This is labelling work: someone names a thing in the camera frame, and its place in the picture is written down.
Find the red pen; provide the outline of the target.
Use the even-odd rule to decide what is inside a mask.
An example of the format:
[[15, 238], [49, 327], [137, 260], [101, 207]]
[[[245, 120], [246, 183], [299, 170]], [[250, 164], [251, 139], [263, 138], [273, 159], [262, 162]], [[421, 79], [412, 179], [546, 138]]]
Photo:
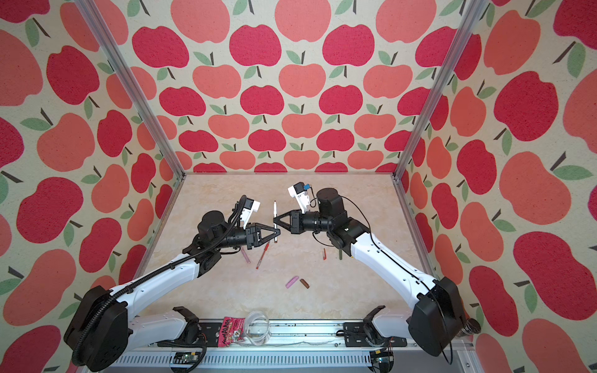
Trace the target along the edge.
[[267, 253], [267, 251], [268, 251], [269, 247], [270, 247], [270, 243], [268, 242], [268, 243], [266, 244], [265, 248], [264, 248], [264, 251], [263, 251], [263, 253], [261, 254], [261, 257], [260, 257], [259, 261], [257, 262], [257, 265], [256, 265], [256, 270], [259, 270], [259, 268], [260, 268], [260, 266], [261, 266], [261, 264], [262, 264], [262, 262], [263, 262], [263, 259], [264, 259], [265, 255], [266, 255], [266, 253]]

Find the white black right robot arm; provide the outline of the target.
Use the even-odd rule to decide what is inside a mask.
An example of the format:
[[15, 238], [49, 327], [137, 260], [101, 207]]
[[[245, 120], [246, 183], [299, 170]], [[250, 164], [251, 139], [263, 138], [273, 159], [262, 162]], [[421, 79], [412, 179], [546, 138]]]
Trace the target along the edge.
[[373, 346], [390, 338], [410, 338], [424, 352], [438, 357], [464, 331], [467, 319], [457, 285], [440, 280], [410, 265], [386, 247], [372, 232], [368, 220], [359, 221], [345, 209], [346, 197], [334, 188], [318, 191], [311, 203], [303, 182], [289, 187], [298, 208], [280, 214], [274, 223], [293, 235], [325, 233], [333, 247], [362, 262], [377, 273], [409, 306], [403, 315], [385, 306], [371, 311], [363, 320], [363, 332]]

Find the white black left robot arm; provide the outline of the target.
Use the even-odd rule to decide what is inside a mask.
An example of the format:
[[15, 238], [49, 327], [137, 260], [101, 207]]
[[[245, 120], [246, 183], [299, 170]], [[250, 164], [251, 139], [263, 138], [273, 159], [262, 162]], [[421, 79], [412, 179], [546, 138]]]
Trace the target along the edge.
[[73, 365], [101, 371], [137, 345], [179, 339], [191, 322], [181, 309], [166, 315], [174, 325], [163, 332], [135, 327], [133, 320], [164, 295], [209, 272], [229, 249], [259, 247], [280, 234], [273, 226], [244, 224], [238, 213], [229, 219], [220, 211], [206, 213], [191, 244], [168, 264], [117, 287], [96, 286], [85, 293], [64, 335]]

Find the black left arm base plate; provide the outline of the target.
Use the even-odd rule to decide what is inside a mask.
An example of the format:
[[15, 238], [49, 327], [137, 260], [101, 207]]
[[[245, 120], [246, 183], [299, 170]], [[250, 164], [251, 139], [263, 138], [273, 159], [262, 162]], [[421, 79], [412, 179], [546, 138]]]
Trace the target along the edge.
[[186, 326], [182, 334], [174, 340], [163, 340], [158, 347], [198, 347], [217, 348], [222, 323], [197, 322]]

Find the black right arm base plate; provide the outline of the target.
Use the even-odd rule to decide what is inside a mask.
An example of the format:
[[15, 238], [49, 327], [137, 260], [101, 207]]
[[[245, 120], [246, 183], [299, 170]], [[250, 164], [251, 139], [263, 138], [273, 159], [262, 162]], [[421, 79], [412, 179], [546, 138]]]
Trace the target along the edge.
[[345, 340], [347, 348], [405, 348], [407, 340], [401, 337], [383, 337], [371, 323], [346, 322], [336, 332]]

